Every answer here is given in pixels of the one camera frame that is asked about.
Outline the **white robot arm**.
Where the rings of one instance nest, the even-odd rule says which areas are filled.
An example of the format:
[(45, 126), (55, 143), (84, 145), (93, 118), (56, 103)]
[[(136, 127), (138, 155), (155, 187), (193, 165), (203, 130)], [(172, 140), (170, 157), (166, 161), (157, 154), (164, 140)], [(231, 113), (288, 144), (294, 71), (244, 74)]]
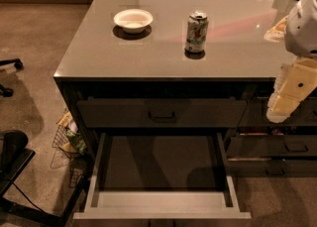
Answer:
[(282, 123), (317, 88), (317, 0), (299, 0), (289, 14), (268, 30), (264, 38), (296, 56), (280, 67), (270, 96), (266, 118)]

